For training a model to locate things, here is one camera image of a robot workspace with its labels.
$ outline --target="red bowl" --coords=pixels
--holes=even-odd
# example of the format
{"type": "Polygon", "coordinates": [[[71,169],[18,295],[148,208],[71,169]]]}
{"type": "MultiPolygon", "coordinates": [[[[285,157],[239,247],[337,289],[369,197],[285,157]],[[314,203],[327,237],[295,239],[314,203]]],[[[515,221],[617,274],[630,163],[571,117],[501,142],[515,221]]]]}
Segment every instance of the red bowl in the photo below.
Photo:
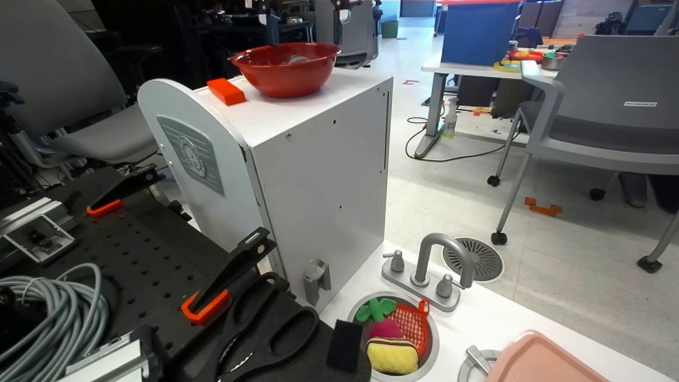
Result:
{"type": "Polygon", "coordinates": [[[339,49],[318,43],[256,47],[231,57],[233,67],[268,99],[316,93],[336,68],[339,49]]]}

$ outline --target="sticker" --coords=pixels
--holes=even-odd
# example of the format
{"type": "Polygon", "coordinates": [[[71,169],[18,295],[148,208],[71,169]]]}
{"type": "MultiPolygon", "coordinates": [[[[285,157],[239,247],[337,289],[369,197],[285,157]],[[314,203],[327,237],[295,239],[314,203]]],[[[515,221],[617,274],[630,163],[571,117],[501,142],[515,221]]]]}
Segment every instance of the sticker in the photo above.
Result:
{"type": "Polygon", "coordinates": [[[624,103],[626,109],[658,109],[658,103],[624,103]]]}
{"type": "Polygon", "coordinates": [[[169,117],[159,117],[158,122],[166,132],[184,172],[214,194],[225,196],[213,142],[204,134],[181,122],[169,117]]]}

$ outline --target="wire bundle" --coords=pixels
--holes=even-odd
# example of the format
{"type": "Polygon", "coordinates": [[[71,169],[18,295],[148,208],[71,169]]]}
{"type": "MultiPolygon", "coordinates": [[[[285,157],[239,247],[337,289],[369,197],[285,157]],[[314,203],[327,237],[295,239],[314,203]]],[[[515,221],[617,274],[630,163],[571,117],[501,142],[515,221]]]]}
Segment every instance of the wire bundle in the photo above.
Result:
{"type": "Polygon", "coordinates": [[[23,302],[44,302],[47,316],[23,340],[0,354],[0,380],[52,382],[65,376],[67,367],[92,354],[108,323],[108,303],[102,298],[102,273],[94,264],[80,264],[58,281],[9,276],[0,279],[23,302]],[[80,269],[94,273],[94,286],[71,283],[69,276],[80,269]]]}

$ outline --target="gray chair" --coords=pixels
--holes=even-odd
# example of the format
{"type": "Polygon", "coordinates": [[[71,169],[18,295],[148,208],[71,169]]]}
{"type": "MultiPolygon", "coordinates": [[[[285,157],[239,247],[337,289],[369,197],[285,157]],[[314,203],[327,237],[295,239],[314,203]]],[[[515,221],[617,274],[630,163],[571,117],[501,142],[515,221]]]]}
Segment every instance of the gray chair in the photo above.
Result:
{"type": "MultiPolygon", "coordinates": [[[[515,115],[497,176],[507,162],[519,125],[530,140],[520,176],[512,190],[493,244],[507,244],[504,234],[514,201],[532,159],[566,162],[640,174],[679,174],[679,39],[588,36],[581,39],[550,82],[538,67],[524,67],[524,78],[546,93],[541,105],[528,103],[515,115]]],[[[640,266],[658,273],[658,258],[679,227],[679,214],[658,247],[640,266]]]]}
{"type": "Polygon", "coordinates": [[[135,163],[158,152],[105,56],[55,0],[0,2],[0,82],[25,101],[9,112],[39,169],[71,157],[135,163]]]}

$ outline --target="yellow plastic food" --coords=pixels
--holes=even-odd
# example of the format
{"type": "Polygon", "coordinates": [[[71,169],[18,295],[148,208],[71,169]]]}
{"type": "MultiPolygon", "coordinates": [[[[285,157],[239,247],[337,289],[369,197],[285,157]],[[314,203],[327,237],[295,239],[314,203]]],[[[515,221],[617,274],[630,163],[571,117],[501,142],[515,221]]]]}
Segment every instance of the yellow plastic food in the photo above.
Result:
{"type": "Polygon", "coordinates": [[[369,344],[367,359],[382,375],[406,376],[418,369],[418,353],[410,344],[369,344]]]}

